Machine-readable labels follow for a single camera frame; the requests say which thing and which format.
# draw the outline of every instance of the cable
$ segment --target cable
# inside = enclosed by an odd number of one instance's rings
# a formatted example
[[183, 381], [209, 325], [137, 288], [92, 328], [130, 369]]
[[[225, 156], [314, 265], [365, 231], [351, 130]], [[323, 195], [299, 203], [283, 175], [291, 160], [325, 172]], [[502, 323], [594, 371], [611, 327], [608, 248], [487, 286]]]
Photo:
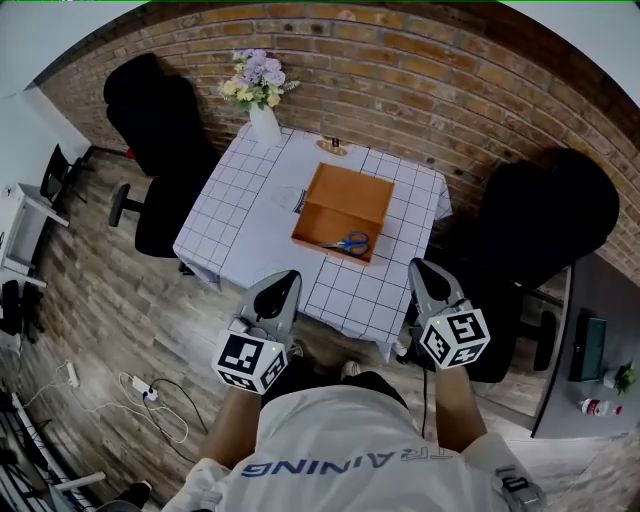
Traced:
[[[133, 400], [131, 400], [131, 398], [129, 397], [129, 395], [127, 394], [127, 392], [124, 389], [124, 386], [122, 385], [122, 376], [123, 375], [127, 375], [128, 377], [132, 378], [131, 375], [129, 375], [128, 373], [125, 372], [121, 372], [118, 375], [118, 383], [120, 385], [120, 388], [124, 391], [124, 394], [126, 395], [127, 399], [136, 407], [142, 407], [140, 404], [136, 404]], [[78, 398], [73, 394], [73, 392], [71, 391], [71, 389], [69, 389], [69, 391], [71, 392], [71, 396], [73, 397], [73, 399], [77, 402], [78, 406], [84, 411], [84, 412], [90, 412], [90, 413], [94, 413], [94, 412], [98, 412], [100, 409], [104, 409], [105, 407], [108, 406], [112, 406], [112, 407], [118, 407], [120, 409], [127, 409], [129, 412], [132, 412], [133, 414], [136, 414], [138, 416], [141, 416], [142, 418], [144, 418], [145, 420], [147, 420], [149, 423], [151, 423], [154, 427], [156, 427], [158, 430], [160, 430], [163, 435], [166, 434], [166, 436], [171, 439], [174, 443], [176, 444], [182, 444], [187, 440], [187, 437], [189, 436], [189, 425], [187, 425], [187, 422], [184, 421], [180, 416], [178, 416], [175, 412], [173, 412], [171, 409], [169, 409], [166, 406], [162, 406], [162, 407], [156, 407], [155, 409], [153, 409], [154, 411], [159, 411], [162, 409], [166, 409], [167, 411], [169, 411], [171, 414], [173, 414], [176, 418], [178, 418], [178, 420], [180, 420], [182, 422], [182, 424], [184, 425], [185, 428], [185, 434], [184, 437], [181, 440], [177, 440], [174, 439], [172, 436], [169, 435], [168, 432], [166, 432], [165, 430], [162, 429], [162, 427], [160, 427], [153, 418], [149, 418], [149, 416], [146, 416], [138, 411], [134, 411], [131, 407], [128, 407], [126, 405], [122, 405], [122, 404], [116, 404], [114, 402], [108, 402], [106, 404], [102, 404], [98, 407], [96, 407], [95, 409], [85, 409], [85, 407], [80, 403], [80, 400], [78, 400]]]
[[202, 425], [203, 430], [205, 431], [205, 434], [209, 433], [209, 430], [207, 429], [207, 426], [204, 424], [204, 421], [202, 420], [202, 416], [200, 416], [200, 411], [198, 411], [198, 407], [196, 406], [195, 402], [193, 400], [191, 400], [191, 397], [189, 396], [189, 394], [183, 389], [183, 387], [176, 383], [173, 382], [172, 380], [169, 379], [164, 379], [164, 378], [159, 378], [154, 380], [151, 385], [149, 386], [149, 391], [153, 390], [153, 385], [156, 382], [168, 382], [169, 384], [173, 384], [175, 387], [177, 387], [180, 391], [182, 391], [182, 393], [184, 394], [184, 396], [187, 397], [187, 400], [189, 400], [189, 402], [191, 402], [191, 405], [193, 405], [193, 409], [196, 411], [196, 414], [198, 416], [198, 419], [200, 420], [200, 424]]
[[424, 437], [424, 429], [427, 425], [427, 369], [422, 367], [422, 399], [424, 400], [424, 416], [422, 417], [422, 439], [426, 439]]
[[68, 385], [69, 385], [69, 382], [64, 382], [64, 383], [62, 383], [62, 384], [55, 384], [55, 380], [56, 380], [56, 376], [57, 376], [57, 374], [58, 374], [58, 371], [60, 371], [62, 368], [64, 368], [64, 367], [67, 365], [67, 363], [68, 363], [68, 362], [69, 362], [69, 360], [67, 359], [64, 363], [62, 363], [60, 366], [58, 366], [58, 367], [56, 368], [56, 370], [53, 372], [53, 380], [52, 380], [49, 384], [47, 384], [46, 386], [42, 386], [42, 387], [38, 390], [38, 392], [33, 396], [33, 398], [32, 398], [31, 400], [29, 400], [26, 404], [24, 404], [24, 405], [22, 406], [22, 408], [23, 408], [23, 409], [26, 409], [27, 407], [29, 407], [29, 405], [30, 405], [30, 404], [31, 404], [31, 403], [32, 403], [36, 398], [38, 398], [38, 397], [40, 396], [40, 393], [42, 393], [45, 389], [48, 389], [48, 388], [61, 388], [61, 387], [63, 387], [63, 386], [68, 386]]
[[165, 442], [167, 443], [167, 445], [174, 451], [176, 452], [178, 455], [180, 455], [180, 457], [182, 457], [184, 460], [186, 460], [187, 462], [191, 462], [192, 464], [196, 464], [195, 460], [191, 460], [189, 457], [186, 457], [184, 455], [182, 455], [178, 449], [173, 446], [171, 444], [171, 442], [169, 441], [169, 438], [165, 435], [164, 430], [162, 430], [160, 428], [160, 425], [158, 425], [156, 423], [155, 418], [153, 417], [153, 414], [151, 414], [151, 409], [149, 409], [149, 407], [147, 407], [147, 402], [145, 401], [145, 399], [147, 398], [147, 394], [143, 393], [142, 395], [142, 403], [144, 404], [145, 408], [147, 409], [147, 412], [149, 413], [149, 417], [151, 418], [151, 421], [153, 421], [153, 424], [156, 426], [156, 428], [158, 429], [158, 431], [160, 432], [160, 434], [162, 434], [162, 437], [164, 438]]

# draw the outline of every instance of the power strip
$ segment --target power strip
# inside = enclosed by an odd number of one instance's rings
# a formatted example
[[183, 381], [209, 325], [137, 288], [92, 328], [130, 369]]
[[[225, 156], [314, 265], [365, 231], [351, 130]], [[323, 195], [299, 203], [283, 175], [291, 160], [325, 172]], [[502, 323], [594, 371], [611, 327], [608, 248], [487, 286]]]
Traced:
[[141, 378], [136, 377], [135, 375], [133, 376], [133, 381], [131, 382], [131, 385], [133, 386], [133, 389], [135, 389], [138, 393], [140, 393], [140, 395], [144, 395], [146, 393], [147, 400], [151, 400], [152, 402], [155, 402], [156, 399], [158, 398], [158, 391], [154, 389], [154, 390], [151, 390], [151, 392], [149, 392], [149, 389], [150, 389], [149, 384], [147, 384]]

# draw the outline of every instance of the person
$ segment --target person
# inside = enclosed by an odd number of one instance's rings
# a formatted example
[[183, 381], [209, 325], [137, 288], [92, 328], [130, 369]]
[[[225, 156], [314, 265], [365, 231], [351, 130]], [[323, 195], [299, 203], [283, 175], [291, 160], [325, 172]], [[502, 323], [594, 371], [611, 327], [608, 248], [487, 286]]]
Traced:
[[354, 362], [343, 375], [331, 385], [295, 356], [263, 397], [230, 388], [163, 512], [542, 510], [540, 489], [487, 432], [463, 367], [436, 370], [439, 446], [380, 375]]

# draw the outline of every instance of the white desk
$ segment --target white desk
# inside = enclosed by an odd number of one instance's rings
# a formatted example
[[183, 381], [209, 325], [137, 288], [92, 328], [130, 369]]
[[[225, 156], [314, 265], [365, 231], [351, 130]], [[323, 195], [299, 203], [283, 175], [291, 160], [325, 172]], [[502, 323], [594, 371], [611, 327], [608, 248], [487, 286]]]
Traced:
[[16, 274], [20, 279], [32, 283], [36, 286], [46, 287], [47, 283], [27, 274], [33, 268], [30, 258], [20, 257], [13, 253], [14, 244], [18, 238], [20, 229], [25, 218], [25, 210], [33, 209], [38, 214], [51, 217], [63, 226], [68, 226], [69, 222], [60, 217], [54, 210], [44, 203], [39, 191], [31, 185], [16, 184], [11, 189], [11, 194], [3, 194], [2, 202], [3, 216], [0, 219], [0, 233], [2, 233], [2, 244], [0, 245], [0, 269]]
[[[424, 256], [436, 217], [451, 213], [442, 175], [356, 145], [337, 156], [323, 137], [283, 129], [268, 151], [245, 125], [213, 171], [174, 250], [201, 279], [244, 288], [282, 270], [302, 275], [300, 310], [389, 357], [410, 301], [407, 265]], [[395, 183], [382, 235], [367, 267], [301, 247], [291, 233], [320, 162]]]

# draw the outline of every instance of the small bottle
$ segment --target small bottle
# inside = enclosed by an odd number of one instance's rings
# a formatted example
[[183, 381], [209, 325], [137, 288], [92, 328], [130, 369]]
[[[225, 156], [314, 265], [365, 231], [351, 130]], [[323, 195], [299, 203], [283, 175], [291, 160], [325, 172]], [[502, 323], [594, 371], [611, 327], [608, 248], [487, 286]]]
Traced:
[[620, 416], [622, 414], [622, 406], [614, 406], [611, 400], [596, 400], [595, 398], [587, 398], [580, 403], [582, 413], [587, 416], [610, 417]]

